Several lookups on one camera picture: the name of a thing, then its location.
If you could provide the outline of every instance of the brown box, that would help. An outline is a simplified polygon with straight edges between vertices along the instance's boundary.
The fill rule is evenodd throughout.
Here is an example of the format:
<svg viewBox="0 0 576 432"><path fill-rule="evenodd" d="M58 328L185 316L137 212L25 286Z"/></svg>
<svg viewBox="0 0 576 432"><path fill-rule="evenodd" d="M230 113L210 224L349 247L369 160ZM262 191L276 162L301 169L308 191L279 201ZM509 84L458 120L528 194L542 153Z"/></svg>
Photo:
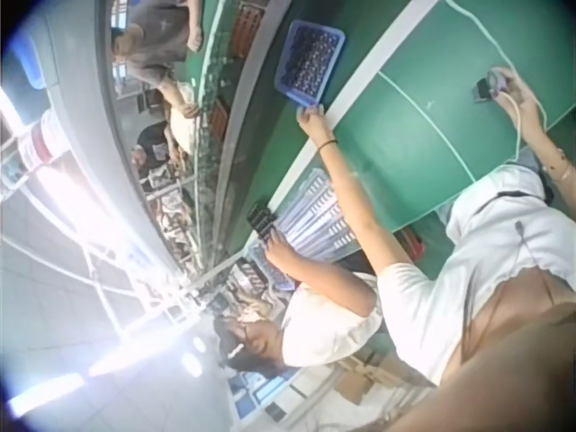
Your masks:
<svg viewBox="0 0 576 432"><path fill-rule="evenodd" d="M334 390L349 402L360 405L362 398L367 394L374 382L367 376L354 371L348 371L337 382Z"/></svg>

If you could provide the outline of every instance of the white shirt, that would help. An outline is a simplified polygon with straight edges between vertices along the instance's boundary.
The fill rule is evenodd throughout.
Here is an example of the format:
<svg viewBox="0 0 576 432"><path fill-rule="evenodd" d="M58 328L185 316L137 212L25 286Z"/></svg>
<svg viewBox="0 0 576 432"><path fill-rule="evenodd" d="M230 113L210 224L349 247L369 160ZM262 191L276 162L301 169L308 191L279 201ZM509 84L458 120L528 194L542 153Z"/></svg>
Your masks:
<svg viewBox="0 0 576 432"><path fill-rule="evenodd" d="M498 192L536 197L501 197ZM384 269L378 279L382 312L399 357L439 384L462 337L464 298L473 283L473 318L501 282L539 267L576 286L576 224L547 207L538 175L522 166L502 166L464 191L454 203L446 234L454 253L437 280L414 265ZM516 228L521 223L524 240Z"/></svg>
<svg viewBox="0 0 576 432"><path fill-rule="evenodd" d="M355 275L375 289L375 277ZM284 363L306 367L341 360L363 347L381 323L378 307L367 318L359 317L302 284L292 296L283 319Z"/></svg>

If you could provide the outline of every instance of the black component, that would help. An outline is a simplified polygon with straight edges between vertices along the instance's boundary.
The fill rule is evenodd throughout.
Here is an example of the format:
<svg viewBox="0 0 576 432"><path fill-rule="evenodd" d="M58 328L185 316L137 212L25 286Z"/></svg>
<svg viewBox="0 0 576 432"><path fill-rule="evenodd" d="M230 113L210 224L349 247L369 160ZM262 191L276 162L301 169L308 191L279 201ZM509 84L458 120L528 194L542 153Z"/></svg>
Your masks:
<svg viewBox="0 0 576 432"><path fill-rule="evenodd" d="M257 202L247 215L250 228L263 240L268 240L270 230L274 226L275 220L275 215L263 202Z"/></svg>
<svg viewBox="0 0 576 432"><path fill-rule="evenodd" d="M492 95L490 93L490 85L488 84L488 79L483 78L478 83L476 83L476 87L474 88L474 101L479 102L488 102L492 99Z"/></svg>

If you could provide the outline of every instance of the hand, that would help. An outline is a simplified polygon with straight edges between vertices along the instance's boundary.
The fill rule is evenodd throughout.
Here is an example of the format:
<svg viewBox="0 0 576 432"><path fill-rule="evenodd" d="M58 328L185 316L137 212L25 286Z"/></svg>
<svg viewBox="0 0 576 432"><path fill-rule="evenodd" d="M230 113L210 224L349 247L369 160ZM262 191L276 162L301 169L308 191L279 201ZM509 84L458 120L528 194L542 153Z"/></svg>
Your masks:
<svg viewBox="0 0 576 432"><path fill-rule="evenodd" d="M188 36L188 48L194 52L198 51L202 46L203 36L202 27L197 24L190 25L190 36Z"/></svg>
<svg viewBox="0 0 576 432"><path fill-rule="evenodd" d="M265 248L268 261L285 273L289 273L288 269L300 257L293 247L290 246L284 234L276 228L272 229L270 239L265 245Z"/></svg>
<svg viewBox="0 0 576 432"><path fill-rule="evenodd" d="M183 103L177 109L186 119L193 119L200 114L200 107L196 103Z"/></svg>
<svg viewBox="0 0 576 432"><path fill-rule="evenodd" d="M515 101L518 101L517 108L520 111L520 133L522 134L522 138L528 145L538 142L545 136L546 132L540 122L536 96L522 78L512 70L504 67L495 67L494 70L500 72L508 79L510 87L509 96ZM504 94L499 94L494 100L508 114L514 127L518 128L518 115L512 101Z"/></svg>
<svg viewBox="0 0 576 432"><path fill-rule="evenodd" d="M296 114L296 121L316 147L334 139L334 133L332 133L332 129L328 126L326 117L324 117L324 107L322 105L318 108L299 109Z"/></svg>

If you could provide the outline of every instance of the woman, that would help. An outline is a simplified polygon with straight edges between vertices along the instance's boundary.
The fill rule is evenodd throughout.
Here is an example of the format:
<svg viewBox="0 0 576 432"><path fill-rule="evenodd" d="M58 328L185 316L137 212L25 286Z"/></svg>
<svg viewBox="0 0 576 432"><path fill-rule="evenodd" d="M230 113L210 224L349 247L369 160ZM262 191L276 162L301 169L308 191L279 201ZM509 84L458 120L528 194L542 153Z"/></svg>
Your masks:
<svg viewBox="0 0 576 432"><path fill-rule="evenodd" d="M290 366L325 365L352 355L380 328L370 275L305 258L276 230L266 257L301 284L280 325L270 319L214 322L227 366L272 377Z"/></svg>
<svg viewBox="0 0 576 432"><path fill-rule="evenodd" d="M526 84L500 72L519 92L522 137L575 213L573 164L546 136ZM496 102L518 124L506 95ZM441 385L390 430L560 430L573 421L576 224L545 204L538 174L507 164L463 192L446 226L454 253L430 281L378 223L323 116L308 110L298 122L379 275L398 355Z"/></svg>

